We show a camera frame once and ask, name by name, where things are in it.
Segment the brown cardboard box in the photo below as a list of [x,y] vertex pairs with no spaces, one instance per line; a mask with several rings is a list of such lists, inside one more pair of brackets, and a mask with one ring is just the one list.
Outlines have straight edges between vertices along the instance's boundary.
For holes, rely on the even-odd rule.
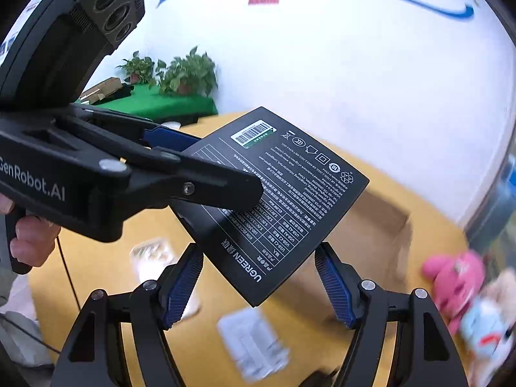
[[[411,242],[408,214],[365,190],[329,234],[341,261],[350,263],[363,279],[388,291],[406,291]],[[313,255],[281,285],[274,296],[317,323],[334,320]]]
[[93,87],[90,87],[87,90],[84,90],[79,96],[79,100],[81,103],[88,101],[89,104],[93,104],[121,88],[122,82],[120,79],[111,77],[100,82],[99,84],[94,85]]

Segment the green foliage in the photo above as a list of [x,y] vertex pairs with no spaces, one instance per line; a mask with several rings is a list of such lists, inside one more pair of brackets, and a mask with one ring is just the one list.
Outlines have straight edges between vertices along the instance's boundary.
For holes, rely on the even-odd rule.
[[139,58],[139,51],[133,53],[133,59],[126,60],[124,65],[118,65],[117,68],[122,68],[127,74],[126,82],[131,82],[132,74],[138,76],[138,82],[133,84],[147,84],[154,80],[154,62],[148,56]]
[[167,64],[158,60],[156,67],[157,82],[154,78],[149,88],[159,85],[160,94],[205,94],[209,96],[213,87],[217,87],[215,63],[207,53],[197,54],[197,46],[192,48],[186,58],[176,56],[167,68]]

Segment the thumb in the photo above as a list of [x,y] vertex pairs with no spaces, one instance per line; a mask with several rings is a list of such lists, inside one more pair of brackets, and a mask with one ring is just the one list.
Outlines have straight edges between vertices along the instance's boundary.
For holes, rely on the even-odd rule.
[[8,214],[12,211],[12,208],[14,207],[15,203],[12,202],[11,199],[9,199],[7,196],[2,195],[0,193],[0,213],[2,214]]

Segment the wooden table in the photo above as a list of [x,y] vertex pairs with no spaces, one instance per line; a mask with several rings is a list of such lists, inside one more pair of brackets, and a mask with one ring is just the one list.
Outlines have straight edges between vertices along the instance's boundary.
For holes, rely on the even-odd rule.
[[[203,118],[198,124],[182,130],[205,137],[238,116],[229,114]],[[432,205],[381,171],[342,150],[329,147],[371,180],[368,186],[371,192],[409,212],[412,243],[408,260],[408,287],[410,290],[418,286],[430,289],[428,281],[420,276],[422,262],[433,254],[464,251],[467,243],[463,231]],[[61,243],[79,301],[84,303],[88,295],[100,287],[109,294],[132,291],[138,285],[138,280],[129,262],[129,252],[134,245],[158,236],[166,237],[178,254],[192,241],[168,208],[146,210],[127,220],[122,238],[115,243],[102,244],[63,230]],[[76,317],[77,307],[67,289],[61,286],[63,282],[61,275],[57,274],[55,258],[54,253],[50,263],[32,271],[30,283],[45,340],[61,347]],[[246,384],[224,349],[216,323],[221,316],[247,304],[210,261],[205,260],[204,263],[197,283],[201,311],[174,325],[167,332],[167,339],[187,386],[243,386]],[[45,284],[53,289],[46,289]],[[335,337],[275,298],[265,301],[261,309],[291,354],[290,363],[284,370],[260,381],[259,385],[297,387],[314,370],[334,369],[342,363],[350,336]],[[143,386],[127,324],[123,325],[123,332],[133,386]],[[385,386],[393,347],[394,338],[386,339],[375,386]]]

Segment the green table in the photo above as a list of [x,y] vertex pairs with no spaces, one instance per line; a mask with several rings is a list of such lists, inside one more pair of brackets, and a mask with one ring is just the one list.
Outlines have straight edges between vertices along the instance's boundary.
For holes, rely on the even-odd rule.
[[177,121],[182,125],[195,123],[202,116],[218,113],[215,103],[210,97],[163,96],[158,94],[158,86],[149,90],[149,86],[146,84],[134,86],[130,97],[112,100],[101,106],[145,117],[159,123]]

